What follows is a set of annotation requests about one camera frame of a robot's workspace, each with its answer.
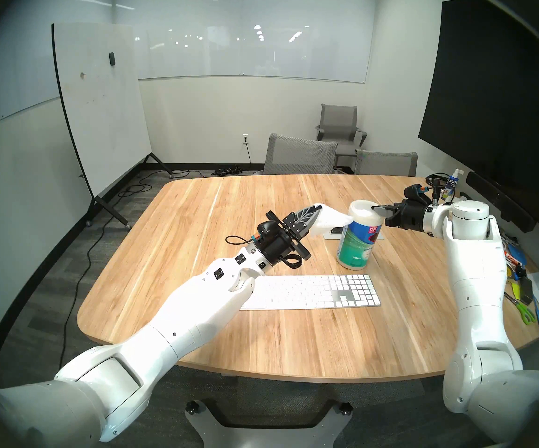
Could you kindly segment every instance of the scissors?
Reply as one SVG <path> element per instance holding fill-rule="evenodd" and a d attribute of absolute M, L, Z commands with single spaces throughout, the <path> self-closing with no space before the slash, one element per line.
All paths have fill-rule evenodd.
<path fill-rule="evenodd" d="M 532 322 L 535 322 L 537 320 L 537 318 L 535 318 L 535 315 L 533 315 L 531 310 L 529 310 L 522 303 L 520 303 L 516 299 L 511 298 L 510 295 L 506 294 L 505 292 L 504 292 L 504 297 L 506 297 L 510 302 L 516 305 L 516 308 L 518 308 L 518 311 L 520 311 L 520 316 L 522 316 L 522 322 L 524 324 L 529 325 Z"/>

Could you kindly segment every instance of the gray carpet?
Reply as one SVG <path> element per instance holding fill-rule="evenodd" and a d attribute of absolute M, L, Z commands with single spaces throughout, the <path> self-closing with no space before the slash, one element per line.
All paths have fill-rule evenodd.
<path fill-rule="evenodd" d="M 148 173 L 141 172 L 141 177 Z M 189 177 L 198 176 L 191 173 Z M 116 205 L 133 223 L 168 182 L 168 176 L 158 173 L 146 182 L 153 186 L 150 191 L 123 198 Z M 102 211 L 93 226 L 82 231 L 23 308 L 0 352 L 0 388 L 49 381 L 58 371 L 62 327 L 75 284 L 87 267 L 88 248 L 108 219 L 108 213 Z M 94 345 L 77 326 L 77 310 L 126 233 L 121 223 L 112 220 L 91 251 L 91 270 L 81 282 L 68 324 L 64 363 Z M 204 400 L 224 424 L 288 426 L 311 424 L 328 400 L 350 401 L 354 415 L 336 440 L 338 448 L 491 445 L 466 416 L 447 411 L 441 386 L 442 377 L 381 384 L 302 384 L 222 377 L 175 366 L 155 387 L 141 417 L 108 445 L 202 447 L 183 413 L 184 404 L 193 399 Z"/>

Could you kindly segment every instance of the office chair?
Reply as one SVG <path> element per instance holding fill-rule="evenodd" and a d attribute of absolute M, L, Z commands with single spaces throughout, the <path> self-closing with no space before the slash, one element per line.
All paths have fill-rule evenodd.
<path fill-rule="evenodd" d="M 357 128 L 357 107 L 356 106 L 330 106 L 321 105 L 321 120 L 315 127 L 317 130 L 317 141 L 335 141 L 338 144 L 336 156 L 341 155 L 354 157 L 356 150 L 362 146 L 367 137 L 367 132 Z M 354 144 L 356 133 L 362 133 L 360 144 Z"/>
<path fill-rule="evenodd" d="M 354 174 L 416 176 L 418 159 L 416 152 L 395 154 L 357 149 Z"/>
<path fill-rule="evenodd" d="M 271 133 L 261 175 L 331 175 L 335 159 L 336 143 Z"/>

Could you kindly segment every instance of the black screen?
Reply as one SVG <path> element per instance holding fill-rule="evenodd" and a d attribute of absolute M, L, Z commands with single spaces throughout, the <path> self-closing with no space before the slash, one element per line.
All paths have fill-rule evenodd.
<path fill-rule="evenodd" d="M 442 3 L 419 138 L 539 222 L 539 38 L 486 0 Z"/>

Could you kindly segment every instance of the keyboard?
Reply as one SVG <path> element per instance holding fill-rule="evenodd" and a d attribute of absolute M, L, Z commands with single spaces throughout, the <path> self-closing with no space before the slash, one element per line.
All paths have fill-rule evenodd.
<path fill-rule="evenodd" d="M 367 274 L 260 276 L 241 310 L 306 310 L 379 306 Z"/>

